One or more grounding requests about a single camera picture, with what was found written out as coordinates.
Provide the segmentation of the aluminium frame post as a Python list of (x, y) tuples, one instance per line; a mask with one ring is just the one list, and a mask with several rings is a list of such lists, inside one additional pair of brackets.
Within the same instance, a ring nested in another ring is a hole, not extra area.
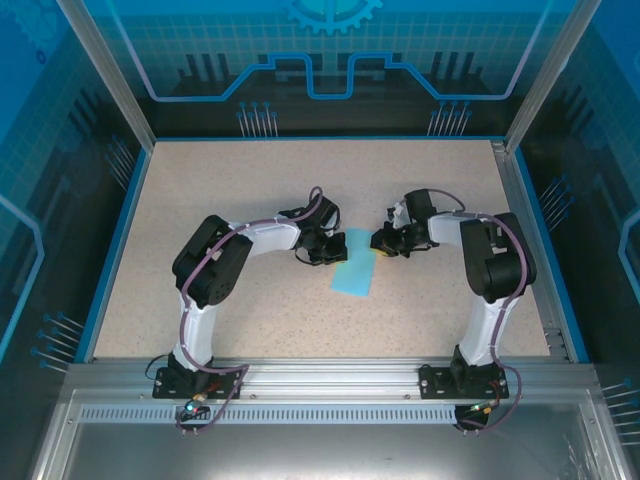
[(515, 155), (601, 2), (602, 0), (576, 0), (507, 131), (504, 148), (508, 155)]
[(152, 154), (156, 137), (95, 21), (81, 0), (56, 0), (141, 147)]

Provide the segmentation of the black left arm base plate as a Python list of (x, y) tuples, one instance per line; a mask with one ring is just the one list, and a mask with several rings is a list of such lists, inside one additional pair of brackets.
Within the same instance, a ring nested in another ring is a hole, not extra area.
[(239, 372), (214, 374), (163, 367), (156, 373), (152, 396), (155, 399), (187, 400), (202, 394), (207, 399), (223, 400), (239, 379)]

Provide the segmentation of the aluminium side rail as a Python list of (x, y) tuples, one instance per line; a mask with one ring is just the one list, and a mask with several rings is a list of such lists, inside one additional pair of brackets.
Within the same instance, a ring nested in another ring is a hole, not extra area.
[(518, 161), (507, 152), (504, 142), (493, 140), (491, 148), (508, 209), (518, 218), (537, 268), (536, 280), (509, 316), (500, 352), (506, 356), (543, 356), (552, 362), (573, 363), (576, 357), (567, 310), (553, 275), (534, 202), (528, 194)]

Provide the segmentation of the long aluminium mounting rail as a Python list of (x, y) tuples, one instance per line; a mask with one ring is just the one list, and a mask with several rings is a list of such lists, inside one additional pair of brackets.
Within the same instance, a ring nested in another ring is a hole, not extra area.
[[(435, 358), (248, 359), (241, 387), (244, 403), (400, 403), (420, 399), (418, 370)], [(590, 364), (557, 362), (549, 357), (507, 358), (522, 378), (528, 403), (572, 402), (599, 382)], [(149, 402), (152, 381), (143, 374), (144, 361), (103, 359), (69, 368), (62, 399)]]

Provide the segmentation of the steel sheet tray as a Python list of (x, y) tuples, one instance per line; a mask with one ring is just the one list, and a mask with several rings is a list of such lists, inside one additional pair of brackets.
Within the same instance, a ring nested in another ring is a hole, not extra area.
[(59, 404), (29, 480), (640, 480), (606, 407), (527, 403), (503, 424), (85, 424)]

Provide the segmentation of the light blue paper sheet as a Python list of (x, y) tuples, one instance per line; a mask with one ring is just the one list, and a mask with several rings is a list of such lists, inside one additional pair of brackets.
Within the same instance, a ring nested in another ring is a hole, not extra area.
[(336, 266), (331, 290), (358, 297), (369, 294), (376, 253), (370, 248), (372, 233), (359, 228), (346, 230), (347, 260)]

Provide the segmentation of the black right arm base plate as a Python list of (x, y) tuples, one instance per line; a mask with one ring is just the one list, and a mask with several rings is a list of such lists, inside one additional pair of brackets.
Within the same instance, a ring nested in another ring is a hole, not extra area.
[(423, 365), (418, 370), (423, 400), (489, 400), (510, 397), (506, 375), (496, 364), (481, 367)]

